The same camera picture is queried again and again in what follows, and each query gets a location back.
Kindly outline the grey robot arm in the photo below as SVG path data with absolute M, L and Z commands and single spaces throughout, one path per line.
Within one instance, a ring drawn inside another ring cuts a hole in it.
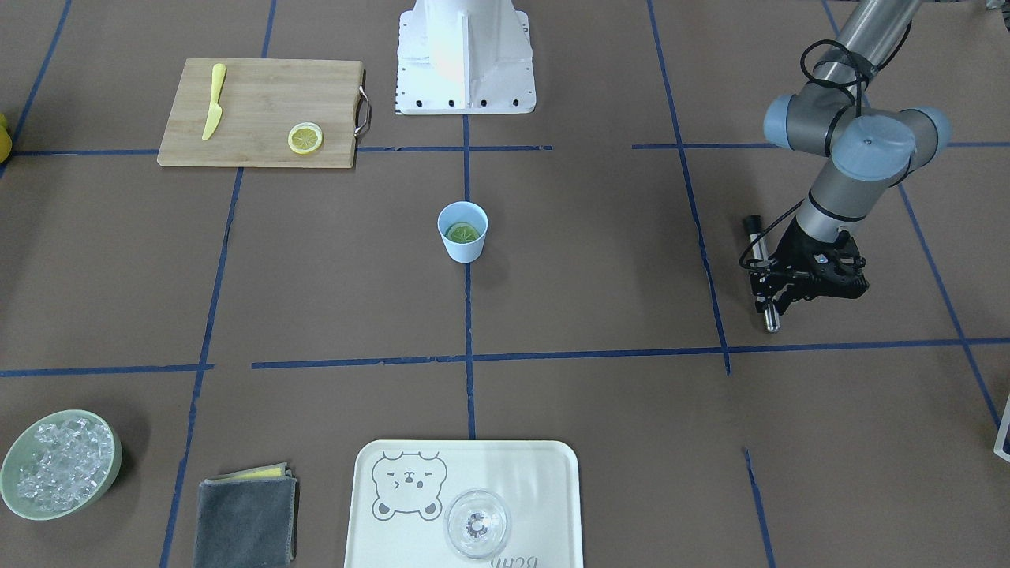
M 897 112 L 863 100 L 874 78 L 904 46 L 918 1 L 862 1 L 814 65 L 802 54 L 806 83 L 769 104 L 765 139 L 826 159 L 806 197 L 787 210 L 776 251 L 765 251 L 758 215 L 744 219 L 750 244 L 739 258 L 769 332 L 797 301 L 856 299 L 868 291 L 855 233 L 884 191 L 937 158 L 952 137 L 945 113 L 931 106 Z

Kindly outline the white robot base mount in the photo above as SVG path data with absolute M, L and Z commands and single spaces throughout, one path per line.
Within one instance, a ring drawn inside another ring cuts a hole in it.
M 395 111 L 526 114 L 537 108 L 526 12 L 511 1 L 416 1 L 399 16 Z

